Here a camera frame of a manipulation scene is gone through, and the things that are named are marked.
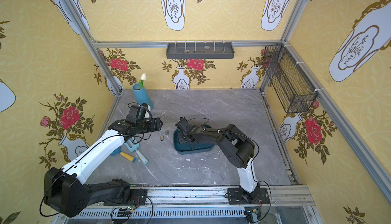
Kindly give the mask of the teal plastic storage box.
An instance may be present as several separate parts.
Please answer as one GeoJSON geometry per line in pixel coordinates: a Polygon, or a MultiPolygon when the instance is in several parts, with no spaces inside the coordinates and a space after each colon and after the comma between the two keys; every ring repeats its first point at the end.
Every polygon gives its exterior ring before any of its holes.
{"type": "Polygon", "coordinates": [[[174,131],[174,149],[181,155],[208,152],[213,149],[215,143],[211,140],[195,139],[187,141],[180,123],[176,123],[174,131]]]}

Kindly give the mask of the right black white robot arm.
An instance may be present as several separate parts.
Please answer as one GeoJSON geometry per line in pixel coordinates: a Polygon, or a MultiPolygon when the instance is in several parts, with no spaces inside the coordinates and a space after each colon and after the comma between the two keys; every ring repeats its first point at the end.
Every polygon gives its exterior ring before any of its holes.
{"type": "Polygon", "coordinates": [[[225,128],[191,125],[181,117],[176,123],[174,148],[180,154],[207,152],[218,146],[227,160],[237,168],[240,188],[253,193],[258,185],[253,160],[256,144],[233,124],[225,128]]]}

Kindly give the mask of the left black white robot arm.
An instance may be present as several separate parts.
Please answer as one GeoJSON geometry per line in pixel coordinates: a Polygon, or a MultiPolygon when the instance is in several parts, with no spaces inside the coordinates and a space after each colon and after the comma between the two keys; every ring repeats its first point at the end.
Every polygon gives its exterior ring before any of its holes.
{"type": "Polygon", "coordinates": [[[51,168],[46,172],[40,204],[46,204],[67,217],[75,217],[86,207],[99,202],[126,204],[131,195],[126,181],[113,179],[106,183],[87,184],[87,180],[129,139],[138,134],[160,131],[162,126],[161,119],[152,116],[146,104],[132,105],[126,118],[112,123],[84,153],[62,168],[51,168]]]}

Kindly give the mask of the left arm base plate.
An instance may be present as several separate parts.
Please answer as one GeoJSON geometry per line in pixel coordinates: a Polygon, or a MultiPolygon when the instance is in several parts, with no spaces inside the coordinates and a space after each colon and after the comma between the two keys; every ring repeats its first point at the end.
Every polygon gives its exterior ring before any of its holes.
{"type": "Polygon", "coordinates": [[[144,206],[147,200],[148,190],[144,188],[128,189],[124,194],[123,205],[144,206]]]}

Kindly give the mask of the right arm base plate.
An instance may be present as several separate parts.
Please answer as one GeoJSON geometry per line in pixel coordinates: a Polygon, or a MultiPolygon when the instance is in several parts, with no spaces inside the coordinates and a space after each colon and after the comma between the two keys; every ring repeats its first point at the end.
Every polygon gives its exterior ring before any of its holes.
{"type": "Polygon", "coordinates": [[[249,193],[240,188],[228,188],[227,193],[224,195],[230,205],[267,205],[271,203],[270,195],[266,188],[259,188],[249,193]]]}

